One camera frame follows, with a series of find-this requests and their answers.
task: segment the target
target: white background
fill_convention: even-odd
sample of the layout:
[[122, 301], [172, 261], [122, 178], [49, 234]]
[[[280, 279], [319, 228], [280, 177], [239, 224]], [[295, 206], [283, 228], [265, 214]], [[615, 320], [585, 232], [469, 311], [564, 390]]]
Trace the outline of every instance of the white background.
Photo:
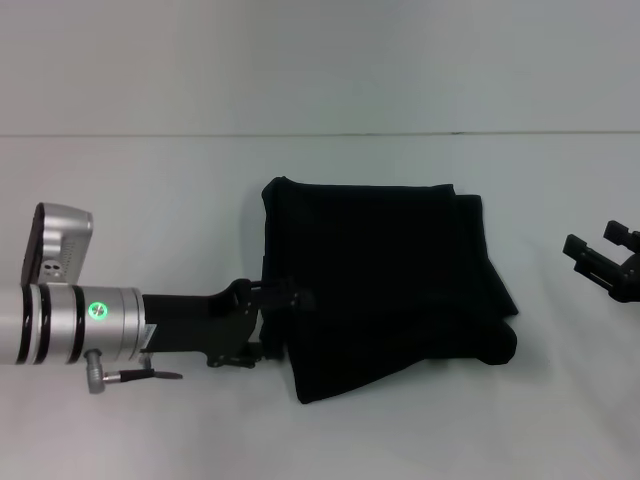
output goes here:
[[[561, 250], [575, 233], [624, 258], [601, 236], [640, 227], [640, 135], [527, 132], [640, 128], [639, 10], [1, 1], [0, 284], [18, 282], [39, 201], [94, 213], [81, 283], [210, 294], [259, 275], [275, 176], [454, 183], [482, 195], [521, 315], [506, 366], [425, 362], [309, 406], [287, 363], [158, 355], [185, 379], [101, 396], [80, 365], [1, 367], [0, 476], [637, 479], [640, 309]], [[459, 131], [484, 134], [444, 135]], [[416, 132], [443, 135], [312, 136]]]

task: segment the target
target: green led indicator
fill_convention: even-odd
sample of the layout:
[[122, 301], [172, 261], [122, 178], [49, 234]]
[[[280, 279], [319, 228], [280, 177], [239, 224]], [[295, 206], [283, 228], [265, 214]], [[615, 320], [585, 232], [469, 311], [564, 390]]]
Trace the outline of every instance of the green led indicator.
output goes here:
[[94, 320], [104, 320], [109, 315], [109, 309], [102, 302], [93, 302], [89, 305], [89, 316]]

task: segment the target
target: black cloth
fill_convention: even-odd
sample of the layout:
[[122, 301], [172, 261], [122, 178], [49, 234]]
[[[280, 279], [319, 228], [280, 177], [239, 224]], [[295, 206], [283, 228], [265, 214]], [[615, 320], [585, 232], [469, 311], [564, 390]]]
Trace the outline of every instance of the black cloth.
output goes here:
[[487, 256], [482, 201], [453, 186], [323, 186], [274, 179], [262, 192], [263, 280], [291, 278], [313, 311], [264, 313], [268, 358], [288, 349], [302, 403], [423, 359], [515, 353], [518, 310]]

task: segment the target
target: folded cloth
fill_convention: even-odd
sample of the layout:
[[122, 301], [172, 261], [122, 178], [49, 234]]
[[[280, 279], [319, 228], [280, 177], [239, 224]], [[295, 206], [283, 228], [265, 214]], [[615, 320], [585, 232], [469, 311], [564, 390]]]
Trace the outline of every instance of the folded cloth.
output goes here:
[[487, 255], [479, 196], [452, 185], [305, 185], [262, 192], [263, 280], [290, 278], [312, 311], [264, 313], [267, 358], [286, 346], [302, 403], [339, 395], [423, 359], [515, 353], [518, 310]]

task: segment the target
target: black fabric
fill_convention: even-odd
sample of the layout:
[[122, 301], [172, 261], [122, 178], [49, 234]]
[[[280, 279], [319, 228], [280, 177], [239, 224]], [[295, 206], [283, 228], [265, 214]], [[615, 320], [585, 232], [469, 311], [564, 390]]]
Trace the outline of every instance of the black fabric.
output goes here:
[[312, 312], [264, 314], [268, 358], [289, 352], [302, 403], [423, 359], [503, 364], [518, 310], [487, 255], [482, 201], [451, 185], [304, 185], [263, 191], [263, 279], [292, 278]]

